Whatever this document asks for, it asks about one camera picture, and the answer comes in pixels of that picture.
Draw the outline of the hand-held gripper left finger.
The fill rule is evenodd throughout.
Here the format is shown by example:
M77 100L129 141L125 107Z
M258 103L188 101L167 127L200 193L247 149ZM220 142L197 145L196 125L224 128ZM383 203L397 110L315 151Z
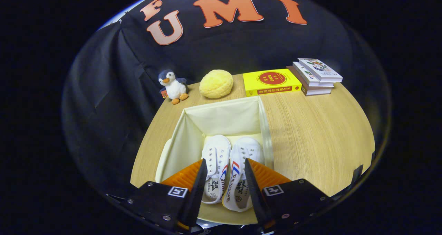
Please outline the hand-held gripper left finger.
M161 183L147 181L121 206L161 232L189 233L196 226L207 174L201 159Z

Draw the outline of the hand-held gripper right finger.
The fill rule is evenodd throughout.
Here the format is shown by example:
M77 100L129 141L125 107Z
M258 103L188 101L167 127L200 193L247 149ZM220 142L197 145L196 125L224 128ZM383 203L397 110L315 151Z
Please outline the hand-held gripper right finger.
M245 175L256 219L265 233L297 228L334 202L308 180L290 180L251 158L245 161Z

